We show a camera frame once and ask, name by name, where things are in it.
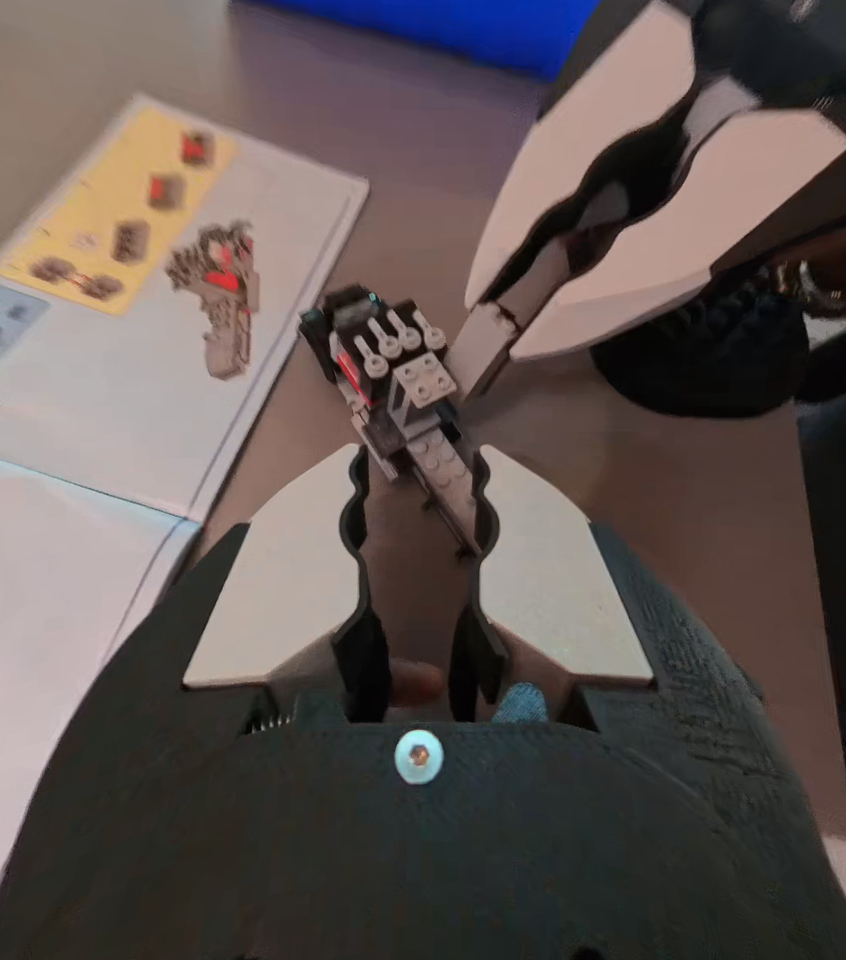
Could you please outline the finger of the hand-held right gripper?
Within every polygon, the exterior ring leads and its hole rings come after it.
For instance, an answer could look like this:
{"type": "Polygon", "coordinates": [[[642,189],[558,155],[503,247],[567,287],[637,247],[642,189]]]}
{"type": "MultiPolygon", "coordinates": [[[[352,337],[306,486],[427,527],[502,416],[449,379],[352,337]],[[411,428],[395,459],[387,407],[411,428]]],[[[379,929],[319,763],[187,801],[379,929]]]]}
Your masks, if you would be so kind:
{"type": "Polygon", "coordinates": [[[650,2],[529,131],[479,241],[464,297],[468,309],[549,210],[573,196],[597,158],[663,118],[693,78],[691,18],[650,2]]]}
{"type": "Polygon", "coordinates": [[[554,293],[510,358],[572,353],[691,300],[719,258],[845,152],[846,133],[812,109],[730,119],[665,204],[554,293]]]}

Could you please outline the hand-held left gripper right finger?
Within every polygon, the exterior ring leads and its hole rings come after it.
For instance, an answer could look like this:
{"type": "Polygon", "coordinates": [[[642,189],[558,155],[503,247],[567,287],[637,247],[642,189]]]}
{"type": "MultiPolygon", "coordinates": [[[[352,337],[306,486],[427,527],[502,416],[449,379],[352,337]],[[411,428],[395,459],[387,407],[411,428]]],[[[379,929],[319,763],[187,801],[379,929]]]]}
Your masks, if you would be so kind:
{"type": "Polygon", "coordinates": [[[656,677],[593,524],[548,480],[491,445],[474,459],[477,556],[453,633],[449,704],[475,722],[517,685],[549,718],[575,690],[651,690],[656,677]]]}

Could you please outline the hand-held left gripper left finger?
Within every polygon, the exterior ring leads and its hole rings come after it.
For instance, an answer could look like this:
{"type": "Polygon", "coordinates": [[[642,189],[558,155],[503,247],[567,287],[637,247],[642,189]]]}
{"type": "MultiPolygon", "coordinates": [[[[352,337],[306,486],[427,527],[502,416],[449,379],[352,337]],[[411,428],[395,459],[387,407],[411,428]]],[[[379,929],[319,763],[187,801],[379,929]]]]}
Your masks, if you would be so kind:
{"type": "Polygon", "coordinates": [[[326,690],[356,723],[381,721],[392,675],[361,547],[369,452],[349,443],[250,519],[182,682],[188,691],[261,689],[290,714],[326,690]]]}

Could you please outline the light grey brick piece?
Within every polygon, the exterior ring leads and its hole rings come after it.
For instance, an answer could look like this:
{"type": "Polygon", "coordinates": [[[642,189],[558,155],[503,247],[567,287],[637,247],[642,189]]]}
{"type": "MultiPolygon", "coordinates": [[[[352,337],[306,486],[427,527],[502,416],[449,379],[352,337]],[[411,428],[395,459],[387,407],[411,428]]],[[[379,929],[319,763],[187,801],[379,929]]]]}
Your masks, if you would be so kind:
{"type": "Polygon", "coordinates": [[[513,318],[497,303],[484,302],[474,308],[453,345],[452,366],[464,402],[486,392],[520,333],[513,318]]]}

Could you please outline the grey brick truck model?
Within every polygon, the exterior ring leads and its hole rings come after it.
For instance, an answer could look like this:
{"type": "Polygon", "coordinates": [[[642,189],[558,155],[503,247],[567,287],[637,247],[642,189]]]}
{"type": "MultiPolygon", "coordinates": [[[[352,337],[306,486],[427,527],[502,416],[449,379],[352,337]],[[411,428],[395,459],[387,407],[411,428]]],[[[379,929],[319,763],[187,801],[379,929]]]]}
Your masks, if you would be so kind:
{"type": "Polygon", "coordinates": [[[393,486],[414,483],[424,508],[452,532],[458,555],[477,556],[472,459],[453,405],[458,387],[444,364],[444,331],[414,300],[390,304],[358,284],[303,311],[298,330],[381,474],[393,486]]]}

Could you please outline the person's left hand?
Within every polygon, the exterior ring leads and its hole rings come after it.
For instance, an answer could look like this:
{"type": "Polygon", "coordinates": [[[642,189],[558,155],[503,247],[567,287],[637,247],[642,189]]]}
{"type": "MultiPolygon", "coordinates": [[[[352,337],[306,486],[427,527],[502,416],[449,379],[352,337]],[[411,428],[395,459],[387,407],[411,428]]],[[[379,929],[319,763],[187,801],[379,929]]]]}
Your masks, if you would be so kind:
{"type": "Polygon", "coordinates": [[[393,709],[426,706],[444,694],[445,675],[433,664],[396,657],[390,660],[389,669],[389,706],[393,709]]]}

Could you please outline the blue plastic bin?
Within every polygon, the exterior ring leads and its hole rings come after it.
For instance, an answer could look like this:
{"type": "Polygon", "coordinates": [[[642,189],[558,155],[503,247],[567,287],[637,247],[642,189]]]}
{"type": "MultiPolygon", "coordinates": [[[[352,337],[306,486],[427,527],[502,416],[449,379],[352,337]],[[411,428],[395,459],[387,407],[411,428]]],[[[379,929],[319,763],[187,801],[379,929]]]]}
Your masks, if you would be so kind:
{"type": "Polygon", "coordinates": [[[598,1],[249,1],[371,31],[541,81],[555,79],[598,1]]]}

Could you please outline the open instruction booklet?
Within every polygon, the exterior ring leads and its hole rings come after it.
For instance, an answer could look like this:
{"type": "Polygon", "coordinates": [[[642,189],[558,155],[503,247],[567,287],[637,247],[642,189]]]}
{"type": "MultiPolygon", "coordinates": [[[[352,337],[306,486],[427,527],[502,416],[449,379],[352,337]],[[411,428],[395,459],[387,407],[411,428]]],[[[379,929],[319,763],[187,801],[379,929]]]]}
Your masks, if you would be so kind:
{"type": "Polygon", "coordinates": [[[0,249],[0,879],[152,610],[369,182],[136,97],[0,249]]]}

